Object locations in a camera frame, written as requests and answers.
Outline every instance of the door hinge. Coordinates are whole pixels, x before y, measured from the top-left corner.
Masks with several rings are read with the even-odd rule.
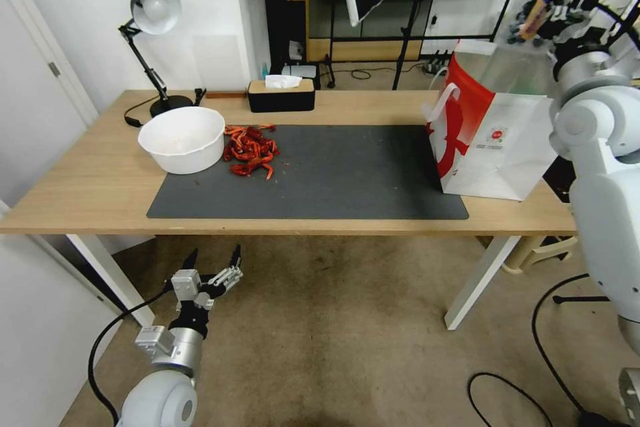
[[[58,70],[58,67],[56,66],[56,64],[54,62],[49,62],[49,69],[51,70],[52,74],[54,77],[59,77],[60,76],[60,70]]]

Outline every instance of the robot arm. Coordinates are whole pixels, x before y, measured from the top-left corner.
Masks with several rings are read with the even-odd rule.
[[[637,0],[599,1],[623,19],[637,18]],[[616,39],[621,26],[610,17],[595,12],[577,37],[556,44],[560,92],[550,140],[575,168],[569,198],[587,270],[640,356],[640,91],[629,86],[638,45],[637,35],[635,46]],[[619,385],[629,419],[640,426],[640,369],[623,369]]]
[[[193,266],[197,250],[185,261]],[[189,427],[197,409],[195,384],[202,343],[207,337],[209,312],[215,299],[235,286],[242,277],[240,246],[229,267],[216,276],[200,276],[183,268],[171,278],[180,314],[169,328],[144,327],[135,344],[151,358],[155,371],[127,396],[120,427]]]

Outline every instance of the desk lamp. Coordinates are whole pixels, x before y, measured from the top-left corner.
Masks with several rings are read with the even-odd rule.
[[[151,116],[179,107],[189,107],[193,102],[182,95],[167,95],[167,86],[154,69],[149,68],[138,51],[133,38],[140,32],[161,35],[171,30],[178,22],[182,8],[180,0],[131,0],[131,20],[118,30],[126,38],[131,50],[147,74],[147,77],[160,94],[160,98],[151,105]]]

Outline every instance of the beige carpet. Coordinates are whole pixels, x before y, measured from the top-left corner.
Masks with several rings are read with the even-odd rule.
[[[209,323],[195,425],[481,426],[465,395],[479,370],[500,373],[529,391],[556,426],[575,411],[537,353],[529,323],[538,297],[582,272],[579,256],[530,272],[499,272],[456,332],[443,314],[483,248],[471,238],[164,237],[117,259],[145,297],[195,247],[198,268],[216,272],[236,242],[241,283],[221,298]],[[595,294],[589,280],[566,294]],[[175,300],[154,307],[156,322]],[[617,375],[638,360],[621,339],[609,304],[546,305],[541,339],[588,409],[623,419]],[[97,368],[119,408],[150,372],[125,322]],[[495,426],[543,426],[542,417],[494,380],[474,387]],[[85,386],[63,426],[108,426],[107,411]]]

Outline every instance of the tissue box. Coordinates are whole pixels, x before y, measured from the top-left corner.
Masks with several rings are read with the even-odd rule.
[[[254,113],[272,111],[309,111],[315,106],[313,81],[302,79],[294,88],[266,88],[263,80],[254,80],[247,90],[249,107]]]

